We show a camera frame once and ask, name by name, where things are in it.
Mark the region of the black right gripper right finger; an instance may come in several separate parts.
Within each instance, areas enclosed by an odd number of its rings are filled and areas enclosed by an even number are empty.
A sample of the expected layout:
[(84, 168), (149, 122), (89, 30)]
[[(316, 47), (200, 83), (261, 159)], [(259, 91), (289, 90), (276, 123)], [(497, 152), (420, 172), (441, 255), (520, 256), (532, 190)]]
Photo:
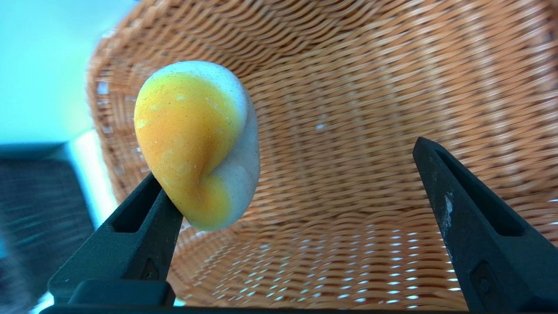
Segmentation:
[(438, 143), (413, 159), (470, 311), (556, 311), (558, 251)]

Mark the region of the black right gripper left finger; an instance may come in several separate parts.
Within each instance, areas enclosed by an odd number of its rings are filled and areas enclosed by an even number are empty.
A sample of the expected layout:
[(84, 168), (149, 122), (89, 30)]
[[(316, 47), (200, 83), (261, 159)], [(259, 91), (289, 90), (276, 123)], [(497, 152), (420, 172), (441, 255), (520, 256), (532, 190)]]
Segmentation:
[(172, 306), (167, 282), (183, 215), (153, 174), (48, 281), (56, 306)]

